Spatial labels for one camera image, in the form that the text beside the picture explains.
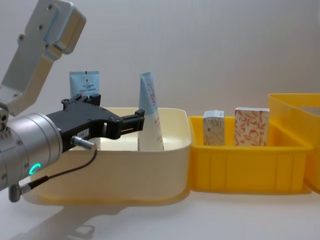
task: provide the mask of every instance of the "yellow plastic bin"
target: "yellow plastic bin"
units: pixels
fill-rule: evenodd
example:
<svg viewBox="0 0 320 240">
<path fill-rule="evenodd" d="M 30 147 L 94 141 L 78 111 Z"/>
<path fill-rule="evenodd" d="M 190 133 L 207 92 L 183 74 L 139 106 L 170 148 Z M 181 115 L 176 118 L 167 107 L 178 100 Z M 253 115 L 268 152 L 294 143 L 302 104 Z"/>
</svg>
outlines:
<svg viewBox="0 0 320 240">
<path fill-rule="evenodd" d="M 267 146 L 234 146 L 234 117 L 225 118 L 225 146 L 203 145 L 203 118 L 189 117 L 191 188 L 222 193 L 301 193 L 306 141 L 269 121 Z"/>
<path fill-rule="evenodd" d="M 270 94 L 270 117 L 313 145 L 307 156 L 305 180 L 320 191 L 320 115 L 313 108 L 320 108 L 319 93 Z"/>
<path fill-rule="evenodd" d="M 136 108 L 108 108 L 119 116 Z M 169 203 L 184 193 L 188 182 L 191 135 L 187 114 L 159 109 L 164 151 L 137 151 L 138 133 L 101 138 L 95 161 L 79 171 L 54 178 L 34 189 L 51 203 Z M 31 176 L 35 180 L 86 163 L 91 152 L 74 149 Z"/>
</svg>

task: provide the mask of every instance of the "black cable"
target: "black cable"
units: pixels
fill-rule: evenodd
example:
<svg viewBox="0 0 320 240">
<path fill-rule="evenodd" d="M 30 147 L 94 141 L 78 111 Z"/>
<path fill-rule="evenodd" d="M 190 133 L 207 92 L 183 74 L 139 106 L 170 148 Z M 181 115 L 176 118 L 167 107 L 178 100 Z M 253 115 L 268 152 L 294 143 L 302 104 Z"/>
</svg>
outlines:
<svg viewBox="0 0 320 240">
<path fill-rule="evenodd" d="M 97 154 L 98 154 L 98 151 L 95 150 L 92 158 L 86 164 L 83 164 L 81 166 L 78 166 L 78 167 L 75 167 L 75 168 L 72 168 L 72 169 L 69 169 L 66 171 L 59 172 L 59 173 L 51 175 L 51 176 L 40 177 L 40 178 L 38 178 L 34 181 L 31 181 L 27 184 L 30 186 L 31 189 L 34 189 L 35 187 L 38 187 L 39 185 L 45 183 L 46 181 L 48 181 L 50 179 L 53 179 L 53 178 L 56 178 L 56 177 L 59 177 L 59 176 L 65 175 L 65 174 L 69 174 L 69 173 L 72 173 L 72 172 L 80 170 L 80 169 L 83 169 L 83 168 L 89 166 L 96 159 Z"/>
</svg>

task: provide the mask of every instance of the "cream plastic bin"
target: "cream plastic bin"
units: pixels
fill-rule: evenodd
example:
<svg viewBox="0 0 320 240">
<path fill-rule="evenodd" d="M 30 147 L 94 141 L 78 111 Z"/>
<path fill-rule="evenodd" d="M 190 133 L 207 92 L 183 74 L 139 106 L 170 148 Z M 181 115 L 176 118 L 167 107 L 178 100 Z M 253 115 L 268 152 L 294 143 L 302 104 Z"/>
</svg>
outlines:
<svg viewBox="0 0 320 240">
<path fill-rule="evenodd" d="M 119 116 L 136 108 L 107 108 Z M 184 192 L 188 182 L 191 134 L 187 114 L 159 109 L 164 151 L 137 151 L 138 133 L 101 139 L 101 151 L 86 168 L 54 178 L 34 193 L 54 203 L 166 202 Z M 55 164 L 31 176 L 35 180 L 80 166 L 91 152 L 73 149 Z"/>
</svg>

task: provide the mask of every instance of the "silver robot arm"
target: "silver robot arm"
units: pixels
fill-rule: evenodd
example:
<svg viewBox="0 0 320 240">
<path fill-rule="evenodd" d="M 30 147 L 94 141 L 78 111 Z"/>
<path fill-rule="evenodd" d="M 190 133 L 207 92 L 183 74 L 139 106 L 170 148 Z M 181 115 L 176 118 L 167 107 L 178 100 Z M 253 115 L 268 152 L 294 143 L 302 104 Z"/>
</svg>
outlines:
<svg viewBox="0 0 320 240">
<path fill-rule="evenodd" d="M 53 63 L 70 54 L 86 18 L 63 0 L 39 0 L 18 36 L 18 48 L 0 84 L 0 191 L 9 187 L 17 202 L 26 188 L 19 181 L 55 163 L 62 153 L 59 128 L 47 116 L 29 114 L 8 121 L 39 96 Z"/>
</svg>

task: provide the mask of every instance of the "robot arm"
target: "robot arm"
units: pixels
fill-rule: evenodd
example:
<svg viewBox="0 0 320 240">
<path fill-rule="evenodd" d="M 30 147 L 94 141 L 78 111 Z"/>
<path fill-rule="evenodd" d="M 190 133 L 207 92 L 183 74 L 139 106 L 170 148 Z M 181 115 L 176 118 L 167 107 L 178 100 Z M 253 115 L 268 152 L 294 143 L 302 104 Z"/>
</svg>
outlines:
<svg viewBox="0 0 320 240">
<path fill-rule="evenodd" d="M 85 23 L 70 2 L 39 0 L 18 37 L 0 84 L 0 191 L 9 187 L 12 202 L 32 189 L 20 187 L 20 180 L 55 163 L 63 152 L 74 146 L 91 149 L 91 138 L 118 139 L 143 129 L 143 110 L 117 116 L 99 107 L 99 94 L 64 99 L 63 110 L 47 116 L 33 113 L 8 121 L 9 114 L 16 116 L 36 101 L 53 63 L 74 50 Z"/>
</svg>

